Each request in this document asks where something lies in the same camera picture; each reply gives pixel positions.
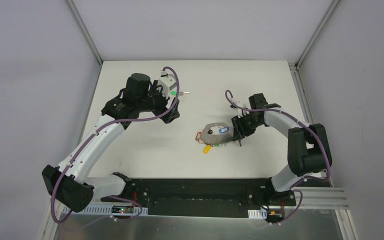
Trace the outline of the green tag with key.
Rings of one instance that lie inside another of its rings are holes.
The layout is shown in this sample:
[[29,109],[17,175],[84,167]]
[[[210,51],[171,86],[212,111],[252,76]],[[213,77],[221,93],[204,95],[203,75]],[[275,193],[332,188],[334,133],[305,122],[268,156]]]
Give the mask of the green tag with key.
[[183,91],[180,91],[180,92],[177,92],[177,91],[171,91],[170,94],[171,94],[172,96],[183,96],[183,95],[187,95],[187,94],[189,94],[189,92],[188,92],[188,91],[185,91],[185,92],[183,92]]

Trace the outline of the silver key with red tag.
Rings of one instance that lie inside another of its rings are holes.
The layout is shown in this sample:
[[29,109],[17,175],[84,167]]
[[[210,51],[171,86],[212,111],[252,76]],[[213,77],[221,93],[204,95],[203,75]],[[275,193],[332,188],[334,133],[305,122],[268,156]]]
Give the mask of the silver key with red tag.
[[200,131],[197,132],[197,134],[196,134],[196,136],[195,136],[195,140],[196,140],[196,141],[198,141],[198,142],[200,141],[201,134],[202,134],[202,133],[201,133]]

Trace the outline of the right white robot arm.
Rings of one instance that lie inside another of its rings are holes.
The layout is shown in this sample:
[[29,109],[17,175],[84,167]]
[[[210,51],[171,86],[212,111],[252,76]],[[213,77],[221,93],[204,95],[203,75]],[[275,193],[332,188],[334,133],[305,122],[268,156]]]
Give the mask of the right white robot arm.
[[305,180],[328,182],[331,178],[332,156],[325,127],[320,123],[300,121],[276,103],[269,104],[262,93],[249,97],[250,107],[234,102],[230,90],[225,98],[238,115],[231,119],[233,141],[242,141],[260,126],[271,127],[287,138],[287,165],[271,177],[264,200],[276,205],[289,191]]

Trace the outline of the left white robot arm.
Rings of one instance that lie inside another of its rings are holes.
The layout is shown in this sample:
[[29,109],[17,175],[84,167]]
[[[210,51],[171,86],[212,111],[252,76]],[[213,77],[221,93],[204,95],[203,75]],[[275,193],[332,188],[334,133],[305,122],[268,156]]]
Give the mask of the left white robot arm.
[[59,201],[70,211],[79,213],[90,202],[114,196],[120,202],[132,198],[133,189],[128,178],[118,172],[106,177],[90,177],[93,166],[132,122],[144,122],[141,113],[151,112],[148,121],[161,119],[165,124],[180,117],[178,77],[163,69],[152,81],[143,73],[133,73],[126,85],[101,110],[96,123],[80,144],[57,166],[47,165],[42,170],[46,190],[52,201]]

